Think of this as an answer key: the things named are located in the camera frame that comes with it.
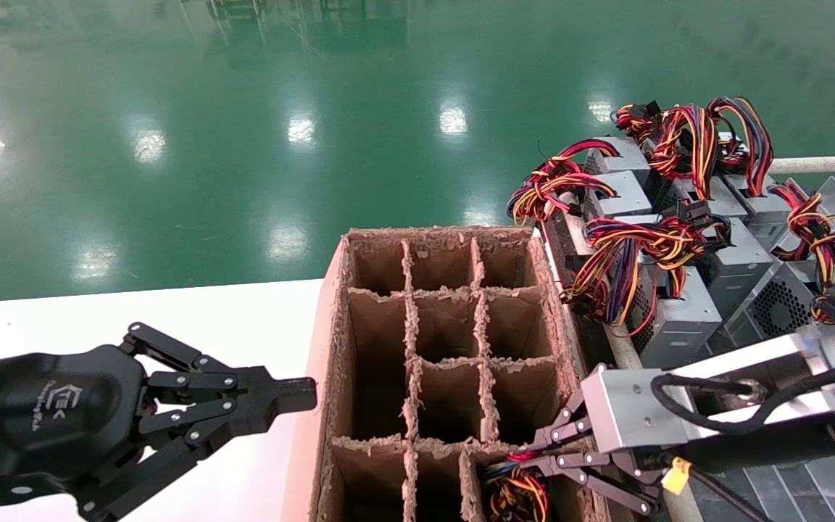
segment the white table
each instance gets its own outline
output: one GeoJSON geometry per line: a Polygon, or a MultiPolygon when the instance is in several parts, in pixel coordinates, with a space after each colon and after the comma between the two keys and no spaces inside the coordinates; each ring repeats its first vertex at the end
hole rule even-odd
{"type": "MultiPolygon", "coordinates": [[[[321,282],[3,301],[0,357],[72,354],[118,344],[129,324],[142,321],[229,366],[265,365],[276,379],[300,377],[321,282]]],[[[294,432],[292,415],[285,415],[265,435],[232,440],[123,520],[279,520],[294,432]]],[[[54,495],[0,507],[0,522],[79,522],[76,513],[72,497],[54,495]]]]}

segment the silver robotic arm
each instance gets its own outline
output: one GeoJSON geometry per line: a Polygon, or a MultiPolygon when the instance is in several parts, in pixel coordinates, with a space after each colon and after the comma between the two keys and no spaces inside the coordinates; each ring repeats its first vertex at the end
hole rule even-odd
{"type": "Polygon", "coordinates": [[[596,371],[582,393],[600,452],[658,447],[708,470],[832,455],[835,328],[671,371],[596,371]]]}
{"type": "Polygon", "coordinates": [[[673,484],[683,486],[690,470],[749,519],[765,521],[708,472],[829,455],[835,328],[808,326],[675,370],[599,365],[513,460],[641,515],[659,505],[661,486],[680,490],[673,484]],[[563,452],[585,436],[597,450],[563,452]]]}

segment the cardboard compartment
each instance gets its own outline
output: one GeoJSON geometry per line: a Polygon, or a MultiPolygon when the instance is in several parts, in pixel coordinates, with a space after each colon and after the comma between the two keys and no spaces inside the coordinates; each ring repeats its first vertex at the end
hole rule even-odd
{"type": "Polygon", "coordinates": [[[348,423],[338,423],[335,435],[354,439],[404,434],[402,407],[407,397],[404,371],[404,297],[377,300],[372,294],[350,291],[350,334],[345,355],[351,393],[338,411],[348,423]]]}
{"type": "Polygon", "coordinates": [[[420,367],[417,433],[424,439],[481,439],[480,376],[476,362],[420,367]]]}
{"type": "Polygon", "coordinates": [[[400,239],[351,238],[350,257],[352,287],[380,295],[404,291],[404,245],[400,239]]]}
{"type": "Polygon", "coordinates": [[[504,288],[536,286],[528,244],[527,238],[478,238],[478,253],[485,274],[481,285],[504,288]]]}
{"type": "Polygon", "coordinates": [[[473,281],[470,239],[453,232],[431,232],[409,242],[415,290],[452,289],[473,281]]]}
{"type": "Polygon", "coordinates": [[[460,454],[417,453],[415,522],[461,522],[460,454]]]}
{"type": "Polygon", "coordinates": [[[478,298],[468,292],[415,297],[417,304],[417,354],[431,363],[448,357],[478,356],[473,335],[478,298]]]}
{"type": "Polygon", "coordinates": [[[556,364],[550,359],[501,362],[491,374],[498,439],[517,445],[532,442],[536,429],[552,423],[562,406],[556,364]]]}
{"type": "Polygon", "coordinates": [[[541,301],[540,288],[488,291],[485,338],[492,357],[522,360],[552,353],[541,301]]]}
{"type": "Polygon", "coordinates": [[[332,522],[404,520],[404,447],[335,440],[321,505],[332,522]]]}

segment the black robotic gripper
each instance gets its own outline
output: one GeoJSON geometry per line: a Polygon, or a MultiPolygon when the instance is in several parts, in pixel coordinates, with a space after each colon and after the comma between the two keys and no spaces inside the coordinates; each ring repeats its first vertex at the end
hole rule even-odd
{"type": "Polygon", "coordinates": [[[0,360],[0,505],[70,493],[83,519],[114,522],[235,436],[316,403],[311,378],[230,368],[143,323],[119,346],[0,360]],[[138,355],[173,371],[148,376],[138,355]]]}

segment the metal pipe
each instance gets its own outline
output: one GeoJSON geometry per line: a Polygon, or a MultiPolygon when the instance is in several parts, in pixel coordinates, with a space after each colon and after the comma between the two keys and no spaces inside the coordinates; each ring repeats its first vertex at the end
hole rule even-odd
{"type": "MultiPolygon", "coordinates": [[[[633,341],[630,340],[630,333],[627,327],[605,325],[604,331],[607,334],[607,343],[610,344],[610,351],[614,354],[614,360],[618,368],[624,370],[640,370],[643,364],[640,363],[640,356],[633,348],[633,341]]],[[[662,491],[662,498],[672,522],[703,522],[702,512],[698,509],[698,502],[695,501],[695,494],[691,491],[691,485],[686,485],[682,494],[675,495],[668,490],[662,491]]]]}
{"type": "Polygon", "coordinates": [[[795,175],[834,173],[835,156],[814,158],[775,158],[768,169],[769,175],[795,175]]]}

